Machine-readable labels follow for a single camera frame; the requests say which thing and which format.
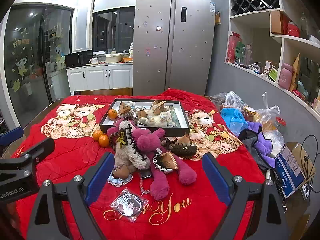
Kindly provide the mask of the magenta plush bear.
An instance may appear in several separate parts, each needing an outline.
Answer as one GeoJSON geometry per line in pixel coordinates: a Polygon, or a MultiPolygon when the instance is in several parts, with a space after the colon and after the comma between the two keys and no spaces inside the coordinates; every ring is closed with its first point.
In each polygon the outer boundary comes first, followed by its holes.
{"type": "MultiPolygon", "coordinates": [[[[116,153],[116,136],[114,135],[114,132],[117,132],[117,131],[118,129],[116,128],[116,126],[111,127],[107,130],[107,135],[109,137],[110,144],[114,149],[115,153],[116,153]]],[[[151,194],[151,196],[155,200],[161,200],[165,198],[170,191],[170,186],[169,186],[166,174],[156,169],[155,165],[152,162],[152,158],[156,153],[156,148],[160,148],[162,153],[170,151],[167,147],[162,145],[161,140],[164,138],[164,136],[165,136],[165,130],[162,128],[159,128],[154,132],[150,131],[149,134],[141,135],[137,140],[138,148],[150,159],[150,168],[148,169],[151,170],[152,178],[153,178],[153,182],[151,183],[150,188],[148,190],[144,189],[143,182],[141,181],[140,191],[142,194],[148,194],[148,193],[151,194]]],[[[191,185],[197,179],[196,172],[178,156],[176,156],[175,154],[174,156],[178,164],[178,169],[176,171],[178,173],[178,179],[180,183],[186,186],[191,185]]]]}

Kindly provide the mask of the brown paper bear box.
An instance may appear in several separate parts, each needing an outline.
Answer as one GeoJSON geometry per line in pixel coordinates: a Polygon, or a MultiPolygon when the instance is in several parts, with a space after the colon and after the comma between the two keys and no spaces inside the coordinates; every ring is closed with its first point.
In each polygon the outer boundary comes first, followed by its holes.
{"type": "Polygon", "coordinates": [[[160,162],[163,168],[177,170],[178,164],[176,162],[175,156],[171,151],[162,153],[160,155],[160,162]]]}

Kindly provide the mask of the wooden chair back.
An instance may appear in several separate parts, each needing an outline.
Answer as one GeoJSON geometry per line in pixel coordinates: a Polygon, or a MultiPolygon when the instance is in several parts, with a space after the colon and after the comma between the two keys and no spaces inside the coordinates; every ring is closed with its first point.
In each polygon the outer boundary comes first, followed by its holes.
{"type": "Polygon", "coordinates": [[[125,95],[133,96],[132,87],[112,88],[112,89],[96,89],[96,90],[76,90],[74,95],[125,95]]]}

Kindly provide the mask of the white wall shelf unit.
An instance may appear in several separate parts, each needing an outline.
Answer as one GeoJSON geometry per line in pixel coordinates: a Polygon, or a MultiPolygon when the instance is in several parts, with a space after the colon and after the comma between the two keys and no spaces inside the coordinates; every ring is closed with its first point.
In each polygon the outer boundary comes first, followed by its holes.
{"type": "Polygon", "coordinates": [[[277,87],[318,120],[319,28],[302,1],[229,0],[229,12],[228,41],[233,31],[242,42],[234,63],[225,63],[277,87]],[[284,63],[295,70],[289,90],[278,85],[284,63]]]}

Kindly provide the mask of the orange mandarin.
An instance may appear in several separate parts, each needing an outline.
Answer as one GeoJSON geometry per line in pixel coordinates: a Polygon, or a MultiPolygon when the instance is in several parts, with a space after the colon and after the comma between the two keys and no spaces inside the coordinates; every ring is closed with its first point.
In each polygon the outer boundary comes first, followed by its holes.
{"type": "Polygon", "coordinates": [[[115,109],[109,109],[107,116],[110,120],[115,120],[118,117],[118,112],[115,109]]]}
{"type": "Polygon", "coordinates": [[[93,133],[92,133],[92,138],[95,140],[95,141],[98,141],[99,140],[99,137],[103,135],[103,131],[97,129],[95,130],[93,133]]]}
{"type": "Polygon", "coordinates": [[[109,138],[106,134],[100,135],[98,138],[98,142],[101,147],[108,147],[110,144],[109,138]]]}

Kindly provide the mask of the dark anime card sleeve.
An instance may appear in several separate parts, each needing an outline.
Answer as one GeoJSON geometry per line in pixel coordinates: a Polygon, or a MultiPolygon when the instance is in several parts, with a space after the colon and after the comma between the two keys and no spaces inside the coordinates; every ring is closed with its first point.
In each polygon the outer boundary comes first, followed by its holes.
{"type": "Polygon", "coordinates": [[[146,178],[152,178],[152,172],[150,169],[147,169],[147,170],[139,170],[138,171],[139,173],[139,177],[140,179],[146,179],[146,178]]]}

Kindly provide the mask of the cream fluffy plush toy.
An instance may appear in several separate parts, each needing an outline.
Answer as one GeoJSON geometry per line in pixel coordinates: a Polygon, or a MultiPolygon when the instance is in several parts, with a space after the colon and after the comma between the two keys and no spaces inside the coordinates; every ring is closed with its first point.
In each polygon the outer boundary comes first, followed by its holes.
{"type": "Polygon", "coordinates": [[[138,138],[149,134],[145,128],[136,128],[129,120],[120,119],[116,123],[116,166],[126,165],[130,173],[150,168],[150,159],[138,148],[138,138]]]}

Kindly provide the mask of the red gift box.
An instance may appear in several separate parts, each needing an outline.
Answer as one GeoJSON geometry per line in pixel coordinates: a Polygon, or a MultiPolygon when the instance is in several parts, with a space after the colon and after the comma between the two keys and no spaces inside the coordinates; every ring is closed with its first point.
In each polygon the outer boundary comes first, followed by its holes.
{"type": "Polygon", "coordinates": [[[226,56],[226,61],[229,63],[234,63],[235,49],[236,49],[238,42],[242,42],[240,34],[231,31],[230,36],[229,36],[227,56],[226,56]]]}

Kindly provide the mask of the clear plastic bag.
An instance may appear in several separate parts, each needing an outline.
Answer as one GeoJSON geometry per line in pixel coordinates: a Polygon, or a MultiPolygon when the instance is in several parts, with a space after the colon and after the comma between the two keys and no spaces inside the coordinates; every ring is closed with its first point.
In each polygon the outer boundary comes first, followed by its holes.
{"type": "Polygon", "coordinates": [[[256,110],[254,120],[262,125],[264,137],[271,140],[273,150],[270,156],[275,158],[285,144],[284,137],[280,132],[280,126],[276,124],[276,118],[280,117],[280,108],[277,105],[268,106],[267,92],[262,94],[262,98],[264,107],[256,110]]]}

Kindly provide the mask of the black white lace scrunchie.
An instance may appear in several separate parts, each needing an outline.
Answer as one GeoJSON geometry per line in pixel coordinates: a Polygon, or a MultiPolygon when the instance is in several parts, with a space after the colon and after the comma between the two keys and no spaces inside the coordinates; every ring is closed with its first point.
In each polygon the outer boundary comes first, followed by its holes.
{"type": "Polygon", "coordinates": [[[163,172],[164,174],[169,174],[172,172],[172,168],[168,168],[164,165],[163,161],[161,160],[162,151],[160,148],[156,148],[156,153],[152,158],[152,162],[155,165],[155,168],[159,171],[163,172]]]}

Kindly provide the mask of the blue white crochet scrunchie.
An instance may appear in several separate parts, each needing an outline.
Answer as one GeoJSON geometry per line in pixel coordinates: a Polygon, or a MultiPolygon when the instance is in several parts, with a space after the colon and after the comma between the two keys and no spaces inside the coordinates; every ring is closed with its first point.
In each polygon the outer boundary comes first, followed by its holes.
{"type": "Polygon", "coordinates": [[[132,178],[133,178],[132,174],[129,174],[129,176],[126,179],[122,179],[122,178],[116,178],[113,175],[113,173],[111,173],[107,182],[115,187],[121,187],[131,182],[132,178]]]}

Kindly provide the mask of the black shallow tray box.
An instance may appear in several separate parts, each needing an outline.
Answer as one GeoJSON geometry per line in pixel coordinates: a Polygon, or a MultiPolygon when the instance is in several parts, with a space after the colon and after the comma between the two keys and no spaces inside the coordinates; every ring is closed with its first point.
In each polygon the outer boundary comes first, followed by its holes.
{"type": "Polygon", "coordinates": [[[188,118],[179,101],[116,98],[111,103],[109,109],[115,109],[118,112],[118,117],[115,120],[110,120],[106,113],[99,124],[103,132],[116,126],[116,121],[124,118],[132,121],[137,128],[146,128],[154,132],[160,127],[150,127],[145,124],[145,121],[148,116],[159,115],[161,112],[167,113],[172,120],[171,127],[162,128],[165,130],[167,137],[182,137],[190,130],[188,118]]]}

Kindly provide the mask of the brown bear head charm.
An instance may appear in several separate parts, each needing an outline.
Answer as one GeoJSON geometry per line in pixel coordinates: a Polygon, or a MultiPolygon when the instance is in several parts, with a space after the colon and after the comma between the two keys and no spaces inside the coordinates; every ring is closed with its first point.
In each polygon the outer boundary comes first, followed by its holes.
{"type": "Polygon", "coordinates": [[[116,166],[112,174],[114,178],[126,179],[130,175],[130,170],[126,165],[116,166]]]}

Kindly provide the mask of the blue plastic bag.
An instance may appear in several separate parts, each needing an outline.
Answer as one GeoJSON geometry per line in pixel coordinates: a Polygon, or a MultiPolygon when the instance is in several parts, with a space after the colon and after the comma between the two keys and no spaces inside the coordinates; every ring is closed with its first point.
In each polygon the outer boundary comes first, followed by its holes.
{"type": "Polygon", "coordinates": [[[237,108],[223,108],[220,113],[229,130],[236,136],[248,129],[248,123],[237,108]]]}

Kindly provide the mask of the white kitchen cabinet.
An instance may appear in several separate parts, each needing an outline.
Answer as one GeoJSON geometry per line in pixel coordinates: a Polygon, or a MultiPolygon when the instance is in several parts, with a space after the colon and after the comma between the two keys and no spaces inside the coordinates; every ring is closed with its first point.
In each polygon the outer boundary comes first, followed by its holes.
{"type": "Polygon", "coordinates": [[[82,90],[133,87],[131,63],[106,63],[67,69],[71,93],[82,90]]]}

